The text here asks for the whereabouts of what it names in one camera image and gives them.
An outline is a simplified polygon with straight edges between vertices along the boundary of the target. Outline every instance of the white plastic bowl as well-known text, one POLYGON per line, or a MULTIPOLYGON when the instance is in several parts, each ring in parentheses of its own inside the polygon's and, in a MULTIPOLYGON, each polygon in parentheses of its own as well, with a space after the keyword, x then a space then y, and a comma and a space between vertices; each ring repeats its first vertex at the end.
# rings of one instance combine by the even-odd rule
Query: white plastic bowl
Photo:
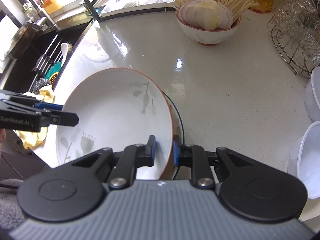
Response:
POLYGON ((232 25, 231 29, 221 30, 221 31, 205 31, 198 28, 191 27, 181 22, 177 17, 178 23, 183 30, 183 32, 188 35, 190 38, 195 40, 204 46, 214 46, 218 43, 226 41, 229 39, 238 29, 241 17, 239 17, 232 25))
POLYGON ((309 117, 314 122, 320 121, 320 67, 313 69, 311 78, 304 90, 303 99, 309 117))
POLYGON ((320 121, 311 124, 290 148, 287 171, 303 182, 308 198, 320 197, 320 121))

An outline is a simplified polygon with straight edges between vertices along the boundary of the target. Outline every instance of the kitchen sink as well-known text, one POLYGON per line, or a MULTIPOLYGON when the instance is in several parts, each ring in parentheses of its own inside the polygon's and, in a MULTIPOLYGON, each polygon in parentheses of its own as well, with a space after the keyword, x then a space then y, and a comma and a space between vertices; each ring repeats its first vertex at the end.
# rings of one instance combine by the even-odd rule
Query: kitchen sink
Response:
POLYGON ((35 37, 26 52, 17 60, 12 60, 5 68, 0 79, 0 89, 18 93, 31 91, 35 82, 45 75, 50 66, 62 60, 60 45, 64 42, 71 44, 73 49, 68 54, 65 64, 62 66, 63 69, 68 62, 68 58, 76 48, 77 41, 82 33, 84 33, 86 28, 89 28, 89 25, 92 23, 91 18, 83 17, 79 20, 80 21, 76 22, 78 24, 76 26, 74 26, 75 21, 73 21, 72 24, 69 24, 71 27, 35 37))

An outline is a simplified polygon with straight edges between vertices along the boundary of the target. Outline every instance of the bowl of sliced onion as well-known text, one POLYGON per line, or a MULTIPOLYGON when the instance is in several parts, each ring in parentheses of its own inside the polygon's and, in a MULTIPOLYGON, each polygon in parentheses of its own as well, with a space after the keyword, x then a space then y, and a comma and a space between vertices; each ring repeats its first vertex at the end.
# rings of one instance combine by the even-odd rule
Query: bowl of sliced onion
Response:
POLYGON ((190 0, 176 10, 183 32, 204 46, 214 46, 229 39, 238 29, 241 17, 214 0, 190 0))

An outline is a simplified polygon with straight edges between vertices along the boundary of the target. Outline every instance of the wire rack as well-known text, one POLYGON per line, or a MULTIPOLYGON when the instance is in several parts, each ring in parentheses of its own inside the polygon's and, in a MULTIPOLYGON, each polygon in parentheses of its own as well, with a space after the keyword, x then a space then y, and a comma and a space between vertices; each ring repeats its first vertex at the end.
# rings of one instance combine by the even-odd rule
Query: wire rack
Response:
POLYGON ((306 61, 304 60, 304 65, 302 66, 299 62, 294 60, 294 54, 290 48, 290 44, 283 45, 281 44, 278 39, 271 35, 271 39, 273 44, 276 47, 276 50, 279 52, 281 57, 284 59, 285 62, 293 69, 294 74, 300 74, 302 77, 310 79, 311 78, 311 71, 307 69, 306 61))
POLYGON ((283 37, 284 35, 281 34, 281 30, 275 28, 275 26, 272 28, 270 33, 272 42, 275 45, 276 50, 279 52, 284 61, 287 62, 290 68, 292 68, 294 74, 299 74, 306 79, 310 79, 312 69, 315 68, 315 66, 311 68, 307 63, 307 59, 305 57, 301 57, 302 55, 300 55, 300 58, 302 58, 302 60, 300 60, 300 62, 297 60, 297 53, 294 54, 291 48, 294 39, 288 39, 287 42, 281 41, 282 38, 279 39, 277 37, 283 37))

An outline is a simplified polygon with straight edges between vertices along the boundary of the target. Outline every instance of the faucet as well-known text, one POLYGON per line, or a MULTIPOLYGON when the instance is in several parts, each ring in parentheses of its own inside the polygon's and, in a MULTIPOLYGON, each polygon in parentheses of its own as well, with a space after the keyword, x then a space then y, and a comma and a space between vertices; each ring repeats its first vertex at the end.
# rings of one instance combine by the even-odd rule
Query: faucet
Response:
POLYGON ((32 4, 33 8, 36 9, 38 12, 38 15, 41 17, 41 21, 44 22, 49 26, 50 29, 57 29, 56 22, 49 16, 49 14, 41 8, 35 0, 29 0, 29 2, 32 4))

